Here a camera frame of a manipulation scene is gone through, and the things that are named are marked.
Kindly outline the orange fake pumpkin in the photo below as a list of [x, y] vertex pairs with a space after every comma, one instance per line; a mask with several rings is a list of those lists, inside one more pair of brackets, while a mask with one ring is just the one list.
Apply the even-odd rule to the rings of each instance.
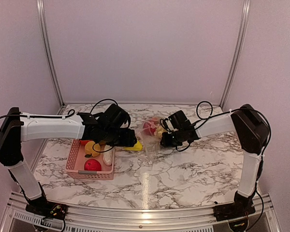
[[88, 142], [91, 142], [91, 140], [81, 140], [80, 144], [81, 145], [86, 145]]

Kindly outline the yellow fake peach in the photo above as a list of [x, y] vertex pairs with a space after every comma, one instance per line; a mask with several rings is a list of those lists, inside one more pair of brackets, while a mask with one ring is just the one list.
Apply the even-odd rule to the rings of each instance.
[[156, 128], [156, 136], [157, 137], [161, 138], [162, 134], [164, 132], [166, 132], [166, 130], [163, 127], [159, 126], [159, 127]]

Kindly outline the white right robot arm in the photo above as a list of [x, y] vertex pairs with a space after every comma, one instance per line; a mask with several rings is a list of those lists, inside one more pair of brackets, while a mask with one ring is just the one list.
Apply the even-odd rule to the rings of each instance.
[[164, 128], [160, 145], [178, 148], [184, 142], [191, 144], [203, 137], [233, 132], [244, 154], [240, 184], [232, 203], [216, 205], [217, 221], [248, 216], [255, 212], [253, 197], [263, 169], [263, 155], [271, 139], [267, 118], [250, 104], [220, 114], [210, 113], [191, 122], [182, 110], [160, 120]]

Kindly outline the red fake apple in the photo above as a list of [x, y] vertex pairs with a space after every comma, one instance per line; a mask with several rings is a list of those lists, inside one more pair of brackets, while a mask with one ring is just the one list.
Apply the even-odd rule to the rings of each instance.
[[156, 126], [152, 121], [146, 121], [143, 124], [143, 133], [148, 136], [154, 136], [156, 133]]

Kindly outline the red fake tomato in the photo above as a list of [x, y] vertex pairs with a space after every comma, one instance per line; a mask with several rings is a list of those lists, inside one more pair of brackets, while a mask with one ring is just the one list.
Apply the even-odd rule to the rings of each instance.
[[101, 171], [102, 166], [96, 159], [89, 159], [84, 164], [85, 171]]

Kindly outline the clear zip top bag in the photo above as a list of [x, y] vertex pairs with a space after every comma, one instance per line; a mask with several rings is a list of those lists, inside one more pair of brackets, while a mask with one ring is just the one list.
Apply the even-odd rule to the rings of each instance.
[[161, 124], [163, 120], [164, 118], [160, 116], [147, 118], [140, 124], [140, 126], [136, 130], [136, 135], [139, 138], [141, 144], [143, 145], [143, 151], [145, 152], [145, 159], [149, 164], [153, 164], [156, 161], [158, 154], [161, 150], [160, 142], [162, 138], [157, 137], [156, 133], [154, 136], [145, 135], [143, 133], [143, 124], [146, 121], [152, 121], [155, 124], [156, 128], [161, 126], [166, 130], [166, 128]]

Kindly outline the pale green fake cabbage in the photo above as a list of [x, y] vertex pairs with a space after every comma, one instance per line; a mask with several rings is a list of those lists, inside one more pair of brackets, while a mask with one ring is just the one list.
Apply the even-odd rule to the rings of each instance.
[[105, 145], [103, 149], [103, 163], [106, 166], [111, 166], [113, 163], [113, 148], [109, 145]]

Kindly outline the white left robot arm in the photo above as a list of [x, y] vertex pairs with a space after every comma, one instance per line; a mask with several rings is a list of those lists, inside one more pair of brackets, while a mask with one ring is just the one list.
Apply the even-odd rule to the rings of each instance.
[[137, 143], [129, 113], [115, 103], [95, 115], [74, 110], [65, 115], [37, 115], [12, 107], [0, 120], [0, 163], [19, 185], [26, 210], [41, 216], [64, 215], [67, 206], [47, 199], [27, 162], [29, 155], [23, 153], [26, 143], [58, 138], [92, 140], [94, 147], [100, 142], [111, 148]]

